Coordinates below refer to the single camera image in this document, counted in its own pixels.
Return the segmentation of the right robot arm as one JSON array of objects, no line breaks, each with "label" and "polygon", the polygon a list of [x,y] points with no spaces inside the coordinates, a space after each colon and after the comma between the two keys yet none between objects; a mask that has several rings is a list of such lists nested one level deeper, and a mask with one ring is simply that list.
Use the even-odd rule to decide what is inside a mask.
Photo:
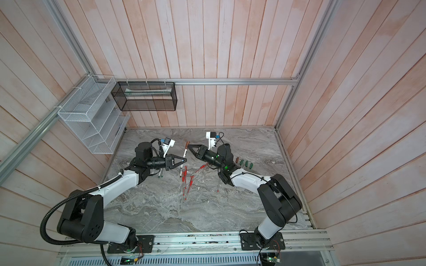
[{"label": "right robot arm", "polygon": [[261,176],[244,170],[234,162],[230,145],[221,145],[216,152],[205,145],[190,144],[187,148],[197,159],[216,167],[224,184],[247,189],[260,197],[266,218],[255,229],[258,242],[272,239],[292,223],[291,219],[303,208],[300,198],[282,175]]}]

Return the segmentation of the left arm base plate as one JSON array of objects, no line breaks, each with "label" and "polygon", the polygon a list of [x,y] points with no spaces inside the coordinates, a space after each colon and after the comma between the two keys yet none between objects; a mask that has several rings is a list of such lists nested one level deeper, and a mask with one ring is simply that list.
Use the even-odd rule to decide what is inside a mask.
[{"label": "left arm base plate", "polygon": [[107,253],[151,253],[154,244],[154,235],[130,236],[124,243],[110,243]]}]

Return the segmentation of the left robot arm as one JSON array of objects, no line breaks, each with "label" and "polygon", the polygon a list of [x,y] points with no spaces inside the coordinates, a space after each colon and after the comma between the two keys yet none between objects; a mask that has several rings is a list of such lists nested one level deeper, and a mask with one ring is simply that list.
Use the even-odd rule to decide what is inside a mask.
[{"label": "left robot arm", "polygon": [[104,207],[127,190],[153,176],[153,170],[171,170],[183,165],[186,158],[173,154],[160,156],[152,143],[142,142],[128,167],[96,188],[70,194],[64,204],[57,232],[79,243],[116,243],[133,250],[138,243],[135,229],[104,220]]}]

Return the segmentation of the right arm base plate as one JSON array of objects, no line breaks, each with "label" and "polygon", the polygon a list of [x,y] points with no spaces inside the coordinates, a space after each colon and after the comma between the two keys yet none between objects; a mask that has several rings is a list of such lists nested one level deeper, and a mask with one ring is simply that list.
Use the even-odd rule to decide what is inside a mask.
[{"label": "right arm base plate", "polygon": [[263,239],[259,233],[240,232],[240,244],[242,250],[284,250],[285,243],[281,232],[277,232],[270,239]]}]

